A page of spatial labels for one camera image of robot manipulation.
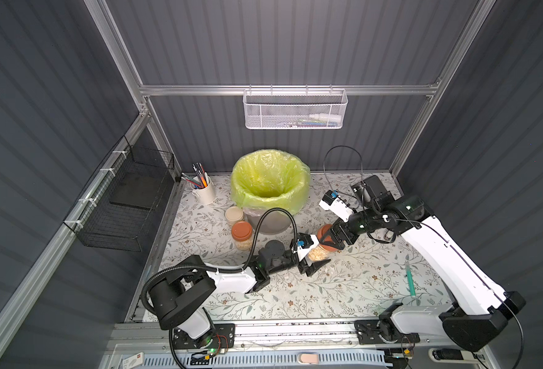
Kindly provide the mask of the oatmeal jar with terracotta lid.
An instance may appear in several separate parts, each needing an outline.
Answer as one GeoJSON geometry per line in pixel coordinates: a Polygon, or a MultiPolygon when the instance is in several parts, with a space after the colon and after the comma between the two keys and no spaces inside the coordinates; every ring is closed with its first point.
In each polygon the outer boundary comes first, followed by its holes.
{"type": "Polygon", "coordinates": [[[331,225],[325,224],[317,230],[317,239],[319,241],[323,239],[324,241],[308,253],[308,259],[310,261],[316,262],[328,260],[331,255],[333,255],[335,252],[338,252],[338,249],[333,246],[334,242],[331,236],[325,236],[330,229],[331,225]]]}

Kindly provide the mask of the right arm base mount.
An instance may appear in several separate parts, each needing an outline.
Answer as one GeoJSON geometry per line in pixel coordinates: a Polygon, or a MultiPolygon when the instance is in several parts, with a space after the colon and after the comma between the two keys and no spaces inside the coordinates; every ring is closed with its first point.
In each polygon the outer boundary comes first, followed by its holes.
{"type": "Polygon", "coordinates": [[[418,344],[419,334],[402,334],[393,324],[378,319],[357,320],[354,330],[359,344],[418,344]]]}

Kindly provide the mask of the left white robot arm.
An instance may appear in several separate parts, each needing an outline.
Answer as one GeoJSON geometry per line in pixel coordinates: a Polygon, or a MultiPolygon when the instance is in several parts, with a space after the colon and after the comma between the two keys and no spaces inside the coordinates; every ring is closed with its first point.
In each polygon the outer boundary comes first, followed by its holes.
{"type": "Polygon", "coordinates": [[[197,347],[205,347],[217,334],[203,307],[211,295],[259,292],[269,285],[271,275],[291,268],[310,277],[330,261],[311,261],[308,254],[319,248],[312,235],[299,236],[289,248],[272,240],[247,265],[236,268],[215,267],[192,255],[148,278],[140,300],[145,310],[157,317],[163,331],[181,331],[197,347]]]}

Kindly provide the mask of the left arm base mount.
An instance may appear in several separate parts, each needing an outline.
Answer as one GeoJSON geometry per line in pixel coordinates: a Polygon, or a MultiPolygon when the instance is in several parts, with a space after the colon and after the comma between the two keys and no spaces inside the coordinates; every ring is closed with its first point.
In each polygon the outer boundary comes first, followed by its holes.
{"type": "Polygon", "coordinates": [[[191,338],[185,331],[173,330],[175,350],[214,350],[234,347],[235,324],[215,323],[213,328],[199,338],[191,338]]]}

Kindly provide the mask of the grey bin with green bag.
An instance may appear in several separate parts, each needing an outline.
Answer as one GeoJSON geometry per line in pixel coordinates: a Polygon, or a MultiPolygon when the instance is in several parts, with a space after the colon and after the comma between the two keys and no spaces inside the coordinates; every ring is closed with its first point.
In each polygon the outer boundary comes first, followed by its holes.
{"type": "Polygon", "coordinates": [[[271,208],[296,215],[308,201],[311,169],[296,155],[276,149],[251,152],[231,172],[231,199],[256,226],[271,208]]]}

